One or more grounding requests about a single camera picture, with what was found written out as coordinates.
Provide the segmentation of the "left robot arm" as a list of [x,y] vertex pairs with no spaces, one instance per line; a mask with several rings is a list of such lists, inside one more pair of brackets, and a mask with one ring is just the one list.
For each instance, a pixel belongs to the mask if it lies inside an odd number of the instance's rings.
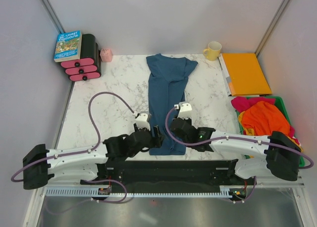
[[107,183],[106,163],[125,161],[139,152],[160,147],[164,136],[158,126],[153,131],[135,128],[130,135],[105,139],[98,147],[73,148],[68,152],[36,145],[23,158],[23,188],[33,190],[49,183],[78,181],[83,185]]

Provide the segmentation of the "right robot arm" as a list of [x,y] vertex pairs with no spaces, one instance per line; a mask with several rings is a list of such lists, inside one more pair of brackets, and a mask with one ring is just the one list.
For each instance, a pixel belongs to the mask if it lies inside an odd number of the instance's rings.
[[169,134],[199,152],[233,152],[248,155],[239,159],[227,171],[228,181],[239,184],[253,176],[273,175],[285,181],[298,178],[301,149],[282,132],[271,135],[247,136],[217,131],[214,128],[195,128],[188,120],[174,119]]

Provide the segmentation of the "blue t shirt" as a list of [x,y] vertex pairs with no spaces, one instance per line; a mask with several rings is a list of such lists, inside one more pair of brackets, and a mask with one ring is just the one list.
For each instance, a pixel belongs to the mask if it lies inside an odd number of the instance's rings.
[[161,54],[146,57],[150,70],[148,102],[151,126],[157,125],[164,136],[159,148],[149,150],[150,155],[184,155],[186,146],[174,141],[166,131],[165,119],[174,105],[185,100],[185,88],[190,74],[198,65],[186,57],[172,58]]

